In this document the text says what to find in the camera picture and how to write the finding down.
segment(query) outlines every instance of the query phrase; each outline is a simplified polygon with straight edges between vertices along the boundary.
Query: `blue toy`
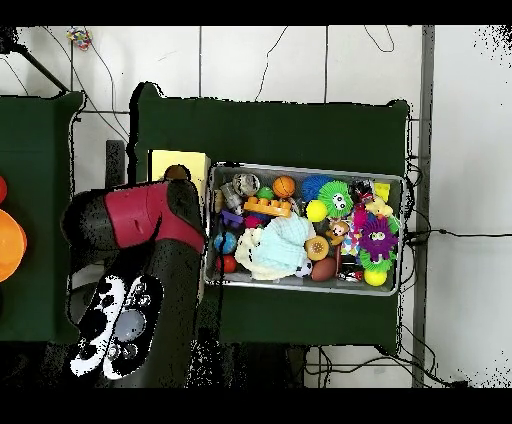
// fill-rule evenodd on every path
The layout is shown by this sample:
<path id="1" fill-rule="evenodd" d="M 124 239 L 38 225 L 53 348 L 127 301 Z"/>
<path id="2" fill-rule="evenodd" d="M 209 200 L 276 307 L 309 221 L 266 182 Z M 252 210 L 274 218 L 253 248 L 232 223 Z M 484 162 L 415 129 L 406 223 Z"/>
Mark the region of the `blue toy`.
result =
<path id="1" fill-rule="evenodd" d="M 226 241 L 224 242 L 224 247 L 222 249 L 222 254 L 227 255 L 228 253 L 233 252 L 236 248 L 236 237 L 233 235 L 233 233 L 230 233 L 229 231 L 226 231 Z M 220 251 L 220 245 L 222 243 L 223 237 L 222 233 L 218 234 L 217 237 L 215 237 L 215 240 L 213 241 L 213 245 L 215 246 L 215 249 L 217 252 Z"/>
<path id="2" fill-rule="evenodd" d="M 311 175 L 302 181 L 302 198 L 305 202 L 310 202 L 318 198 L 318 192 L 327 183 L 334 181 L 334 178 L 327 175 Z"/>

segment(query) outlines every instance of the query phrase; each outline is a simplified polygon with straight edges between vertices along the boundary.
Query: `dark green table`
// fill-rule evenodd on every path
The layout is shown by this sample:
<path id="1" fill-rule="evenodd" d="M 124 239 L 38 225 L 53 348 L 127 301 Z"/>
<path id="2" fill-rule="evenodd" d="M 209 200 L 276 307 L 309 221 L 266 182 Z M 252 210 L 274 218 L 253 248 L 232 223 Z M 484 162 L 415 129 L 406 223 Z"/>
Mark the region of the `dark green table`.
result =
<path id="1" fill-rule="evenodd" d="M 150 149 L 212 161 L 404 175 L 408 105 L 285 104 L 163 98 L 140 84 L 131 104 L 129 174 L 144 181 Z M 218 287 L 206 287 L 200 325 L 213 326 Z M 398 294 L 373 297 L 225 287 L 223 342 L 380 345 L 396 352 Z"/>
<path id="2" fill-rule="evenodd" d="M 69 133 L 82 93 L 53 99 L 0 96 L 0 175 L 8 195 L 0 208 L 27 235 L 16 273 L 0 283 L 0 340 L 74 342 L 66 317 L 69 247 L 60 216 L 69 203 Z"/>

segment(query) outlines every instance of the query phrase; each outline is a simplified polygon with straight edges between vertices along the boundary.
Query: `plush toy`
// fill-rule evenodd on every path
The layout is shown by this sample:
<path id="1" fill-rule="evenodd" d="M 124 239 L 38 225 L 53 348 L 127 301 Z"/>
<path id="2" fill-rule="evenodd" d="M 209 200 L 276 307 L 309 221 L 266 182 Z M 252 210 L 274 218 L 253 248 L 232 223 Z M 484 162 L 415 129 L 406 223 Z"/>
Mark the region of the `plush toy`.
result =
<path id="1" fill-rule="evenodd" d="M 330 219 L 329 221 L 329 230 L 325 235 L 331 239 L 331 245 L 337 246 L 345 239 L 345 234 L 349 232 L 350 227 L 339 219 Z"/>
<path id="2" fill-rule="evenodd" d="M 354 206 L 347 183 L 342 181 L 331 181 L 323 185 L 318 200 L 327 207 L 327 215 L 335 218 L 347 216 Z"/>
<path id="3" fill-rule="evenodd" d="M 378 196 L 375 196 L 373 202 L 366 204 L 366 210 L 368 212 L 373 213 L 378 218 L 388 218 L 393 214 L 393 209 L 391 208 L 391 206 L 386 205 L 386 203 L 384 203 L 384 200 L 382 200 Z"/>

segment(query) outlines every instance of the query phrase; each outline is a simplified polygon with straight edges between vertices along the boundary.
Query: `orange object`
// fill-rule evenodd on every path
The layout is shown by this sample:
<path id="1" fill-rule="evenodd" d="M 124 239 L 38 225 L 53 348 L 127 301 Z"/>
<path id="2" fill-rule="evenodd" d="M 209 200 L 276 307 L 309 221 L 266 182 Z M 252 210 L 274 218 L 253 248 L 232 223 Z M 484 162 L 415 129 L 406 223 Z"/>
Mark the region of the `orange object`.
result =
<path id="1" fill-rule="evenodd" d="M 316 236 L 306 242 L 306 252 L 312 261 L 321 261 L 329 253 L 329 243 L 322 236 Z"/>
<path id="2" fill-rule="evenodd" d="M 289 218 L 291 214 L 290 202 L 279 202 L 277 200 L 258 199 L 249 197 L 245 202 L 244 209 L 250 212 L 263 213 L 265 215 L 283 216 Z"/>
<path id="3" fill-rule="evenodd" d="M 0 209 L 0 283 L 14 274 L 26 249 L 25 231 L 11 215 Z"/>
<path id="4" fill-rule="evenodd" d="M 277 177 L 274 184 L 272 184 L 272 190 L 277 197 L 287 199 L 288 197 L 292 197 L 293 193 L 295 193 L 295 181 L 286 175 Z"/>

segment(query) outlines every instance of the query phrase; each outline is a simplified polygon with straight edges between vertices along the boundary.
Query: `green fuzzy ball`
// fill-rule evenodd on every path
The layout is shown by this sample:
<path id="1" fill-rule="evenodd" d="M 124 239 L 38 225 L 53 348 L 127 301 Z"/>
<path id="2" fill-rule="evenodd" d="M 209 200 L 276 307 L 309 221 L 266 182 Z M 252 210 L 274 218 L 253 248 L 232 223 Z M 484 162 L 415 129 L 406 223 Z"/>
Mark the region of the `green fuzzy ball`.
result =
<path id="1" fill-rule="evenodd" d="M 327 206 L 327 215 L 335 218 L 347 216 L 354 206 L 348 193 L 348 185 L 341 181 L 324 184 L 319 191 L 318 200 Z"/>
<path id="2" fill-rule="evenodd" d="M 370 259 L 370 252 L 367 250 L 359 250 L 359 259 L 361 259 L 361 265 L 368 271 L 387 272 L 391 269 L 393 262 L 396 259 L 396 255 L 393 252 L 389 253 L 389 259 L 382 259 L 380 257 L 378 262 L 372 262 Z"/>

